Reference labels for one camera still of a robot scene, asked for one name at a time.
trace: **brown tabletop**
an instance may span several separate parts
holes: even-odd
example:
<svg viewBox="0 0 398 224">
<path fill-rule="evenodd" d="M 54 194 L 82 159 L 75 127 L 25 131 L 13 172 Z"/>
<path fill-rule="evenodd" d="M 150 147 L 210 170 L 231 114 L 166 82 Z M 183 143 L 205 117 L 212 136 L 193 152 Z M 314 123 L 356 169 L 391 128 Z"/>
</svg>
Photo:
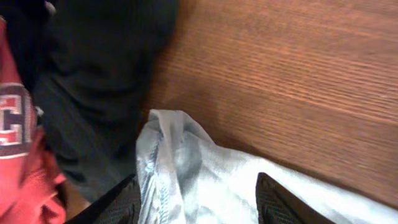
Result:
<svg viewBox="0 0 398 224">
<path fill-rule="evenodd" d="M 189 1 L 146 108 L 398 208 L 396 0 Z"/>
</svg>

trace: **wooden surface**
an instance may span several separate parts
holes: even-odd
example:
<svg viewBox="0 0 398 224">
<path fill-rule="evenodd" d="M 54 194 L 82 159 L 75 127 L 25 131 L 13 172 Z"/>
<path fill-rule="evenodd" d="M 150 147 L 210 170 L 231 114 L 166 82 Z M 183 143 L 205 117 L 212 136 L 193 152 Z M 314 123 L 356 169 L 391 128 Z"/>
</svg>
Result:
<svg viewBox="0 0 398 224">
<path fill-rule="evenodd" d="M 182 14 L 147 109 L 398 207 L 396 0 L 196 0 Z"/>
</svg>

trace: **white cloth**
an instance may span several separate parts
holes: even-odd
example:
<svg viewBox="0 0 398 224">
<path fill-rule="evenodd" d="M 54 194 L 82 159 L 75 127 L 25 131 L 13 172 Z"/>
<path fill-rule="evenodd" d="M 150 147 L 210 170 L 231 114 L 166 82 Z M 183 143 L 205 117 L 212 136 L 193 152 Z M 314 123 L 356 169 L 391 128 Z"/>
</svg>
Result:
<svg viewBox="0 0 398 224">
<path fill-rule="evenodd" d="M 152 110 L 137 141 L 139 223 L 258 223 L 265 172 L 335 223 L 398 223 L 398 211 L 274 162 L 217 146 L 182 111 Z"/>
</svg>

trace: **red fabric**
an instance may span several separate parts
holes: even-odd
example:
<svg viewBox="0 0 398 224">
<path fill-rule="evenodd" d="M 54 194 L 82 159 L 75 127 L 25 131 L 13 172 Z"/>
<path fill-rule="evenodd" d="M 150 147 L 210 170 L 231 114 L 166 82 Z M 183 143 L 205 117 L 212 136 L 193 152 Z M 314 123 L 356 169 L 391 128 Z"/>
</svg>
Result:
<svg viewBox="0 0 398 224">
<path fill-rule="evenodd" d="M 0 19 L 0 223 L 63 223 L 55 186 L 65 180 L 45 150 L 42 128 L 21 84 Z"/>
</svg>

